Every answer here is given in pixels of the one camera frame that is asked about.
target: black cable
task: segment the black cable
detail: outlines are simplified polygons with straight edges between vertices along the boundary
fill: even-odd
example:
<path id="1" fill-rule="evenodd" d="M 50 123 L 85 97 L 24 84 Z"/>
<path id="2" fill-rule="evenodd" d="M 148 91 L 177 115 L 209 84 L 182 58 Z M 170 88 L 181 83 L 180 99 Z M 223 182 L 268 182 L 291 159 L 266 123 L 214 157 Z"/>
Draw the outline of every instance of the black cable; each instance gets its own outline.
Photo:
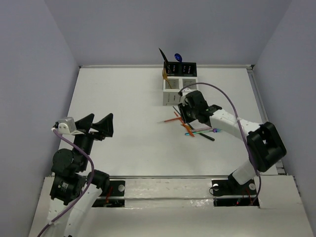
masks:
<path id="1" fill-rule="evenodd" d="M 259 187 L 258 187 L 258 191 L 257 191 L 257 194 L 256 194 L 256 197 L 252 200 L 251 204 L 249 204 L 249 206 L 252 206 L 254 204 L 254 202 L 258 199 L 259 197 L 259 193 L 261 191 L 261 184 L 262 184 L 262 181 L 261 181 L 261 176 L 259 175 L 258 176 L 258 179 L 259 179 Z"/>
<path id="2" fill-rule="evenodd" d="M 209 192 L 213 197 L 217 197 L 217 198 L 218 198 L 218 197 L 223 196 L 223 195 L 214 195 L 214 193 L 211 193 L 211 189 L 214 190 L 214 187 L 210 187 L 209 190 L 208 190 L 208 192 Z"/>
<path id="3" fill-rule="evenodd" d="M 172 106 L 172 107 L 173 107 L 173 109 L 174 109 L 179 115 L 181 115 L 180 112 L 179 112 L 174 106 Z M 192 130 L 194 129 L 194 128 L 191 126 L 191 124 L 187 123 L 187 125 L 190 127 L 190 129 L 192 129 Z M 205 134 L 203 134 L 203 133 L 199 133 L 199 135 L 201 135 L 202 137 L 205 137 L 205 138 L 208 139 L 208 140 L 215 141 L 215 139 L 214 139 L 213 137 L 207 136 L 207 135 L 205 135 Z"/>

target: gray wall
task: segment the gray wall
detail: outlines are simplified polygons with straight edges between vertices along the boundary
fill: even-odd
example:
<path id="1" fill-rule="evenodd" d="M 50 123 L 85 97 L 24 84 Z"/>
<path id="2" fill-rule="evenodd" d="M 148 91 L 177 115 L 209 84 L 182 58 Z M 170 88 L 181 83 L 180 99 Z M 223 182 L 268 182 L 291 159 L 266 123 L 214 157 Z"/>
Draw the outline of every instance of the gray wall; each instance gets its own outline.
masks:
<path id="1" fill-rule="evenodd" d="M 0 235 L 26 237 L 78 67 L 43 0 L 1 0 L 0 32 Z"/>
<path id="2" fill-rule="evenodd" d="M 270 121 L 285 142 L 316 234 L 316 1 L 293 0 L 255 66 Z"/>
<path id="3" fill-rule="evenodd" d="M 290 0 L 45 0 L 80 65 L 255 64 Z"/>

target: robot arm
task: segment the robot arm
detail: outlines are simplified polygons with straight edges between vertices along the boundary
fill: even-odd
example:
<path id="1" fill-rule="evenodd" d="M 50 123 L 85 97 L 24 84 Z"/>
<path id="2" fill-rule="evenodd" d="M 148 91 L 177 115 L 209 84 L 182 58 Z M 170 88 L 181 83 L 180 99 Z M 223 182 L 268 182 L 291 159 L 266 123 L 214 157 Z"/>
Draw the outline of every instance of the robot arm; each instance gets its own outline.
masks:
<path id="1" fill-rule="evenodd" d="M 186 94 L 178 107 L 184 123 L 197 119 L 200 123 L 242 139 L 236 117 L 217 105 L 208 106 L 200 91 Z M 272 123 L 258 124 L 240 118 L 239 121 L 258 171 L 266 172 L 286 155 L 285 146 Z M 229 175 L 228 186 L 238 189 L 255 175 L 254 166 L 248 160 Z"/>
<path id="2" fill-rule="evenodd" d="M 109 191 L 110 177 L 108 174 L 94 170 L 88 178 L 79 174 L 86 170 L 88 160 L 83 154 L 89 155 L 93 141 L 102 141 L 113 135 L 113 114 L 109 114 L 97 123 L 92 123 L 94 114 L 90 114 L 77 122 L 67 117 L 56 122 L 54 130 L 59 134 L 75 136 L 73 149 L 60 149 L 53 156 L 51 171 L 55 173 L 50 191 L 51 202 L 47 225 L 38 236 L 45 237 L 76 237 L 80 226 L 95 200 Z"/>

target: purple cable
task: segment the purple cable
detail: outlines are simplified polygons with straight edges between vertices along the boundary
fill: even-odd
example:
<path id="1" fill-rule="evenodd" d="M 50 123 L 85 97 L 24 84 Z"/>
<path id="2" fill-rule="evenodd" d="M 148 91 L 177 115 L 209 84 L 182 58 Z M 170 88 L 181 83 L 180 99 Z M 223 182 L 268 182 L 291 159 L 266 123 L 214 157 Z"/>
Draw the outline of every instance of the purple cable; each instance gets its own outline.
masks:
<path id="1" fill-rule="evenodd" d="M 87 186 L 82 191 L 82 193 L 79 195 L 79 197 L 76 200 L 74 200 L 73 203 L 71 203 L 65 210 L 63 210 L 60 214 L 58 214 L 54 219 L 52 219 L 51 223 L 57 221 L 60 217 L 62 217 L 67 211 L 69 211 L 79 201 L 80 198 L 82 198 L 82 196 L 88 190 L 88 188 L 89 188 L 89 186 L 90 186 L 90 184 L 92 182 L 93 176 L 94 176 L 94 164 L 93 164 L 93 161 L 90 158 L 90 156 L 88 156 L 87 153 L 84 152 L 80 147 L 78 147 L 77 145 L 75 145 L 71 141 L 67 140 L 62 135 L 60 135 L 56 129 L 53 129 L 52 131 L 53 131 L 53 133 L 56 134 L 57 137 L 59 137 L 61 140 L 63 140 L 64 142 L 68 143 L 72 147 L 74 147 L 77 151 L 79 151 L 81 154 L 83 154 L 88 159 L 88 161 L 91 164 L 91 175 L 90 175 L 90 178 L 88 180 Z M 40 231 L 38 237 L 40 237 L 48 229 L 49 226 L 50 226 L 50 224 L 47 223 L 46 226 L 44 226 L 44 228 Z"/>
<path id="2" fill-rule="evenodd" d="M 255 162 L 255 160 L 254 160 L 254 158 L 253 158 L 253 156 L 252 156 L 252 153 L 251 153 L 251 151 L 250 151 L 250 149 L 249 149 L 249 147 L 248 147 L 245 134 L 244 134 L 244 132 L 243 132 L 241 123 L 240 123 L 240 121 L 239 121 L 239 117 L 238 117 L 238 114 L 237 114 L 236 107 L 234 106 L 232 100 L 228 97 L 228 95 L 227 95 L 223 90 L 221 90 L 221 89 L 218 88 L 217 86 L 212 85 L 212 84 L 209 84 L 209 83 L 205 83 L 205 82 L 192 83 L 192 84 L 190 84 L 190 85 L 188 85 L 188 86 L 183 87 L 179 92 L 182 92 L 185 88 L 188 88 L 188 87 L 190 87 L 190 86 L 192 86 L 192 85 L 198 85 L 198 84 L 201 84 L 201 85 L 208 85 L 208 86 L 211 86 L 211 87 L 213 87 L 213 88 L 219 90 L 219 91 L 226 97 L 226 99 L 229 101 L 230 105 L 231 105 L 232 108 L 233 108 L 234 114 L 235 114 L 236 119 L 237 119 L 238 127 L 239 127 L 240 132 L 241 132 L 241 137 L 242 137 L 243 143 L 245 144 L 246 149 L 247 149 L 247 152 L 248 152 L 248 155 L 249 155 L 250 163 L 252 164 L 252 166 L 253 166 L 253 168 L 254 168 L 254 170 L 255 170 L 255 172 L 256 172 L 256 175 L 257 175 L 258 178 L 259 178 L 258 192 L 257 192 L 256 197 L 254 198 L 254 200 L 253 200 L 252 203 L 251 203 L 251 204 L 253 204 L 253 203 L 255 202 L 255 200 L 258 199 L 258 196 L 259 196 L 259 193 L 260 193 L 260 190 L 261 190 L 261 177 L 260 177 L 260 174 L 259 174 L 259 172 L 258 172 L 258 170 L 257 170 L 257 164 L 256 164 L 256 162 Z"/>

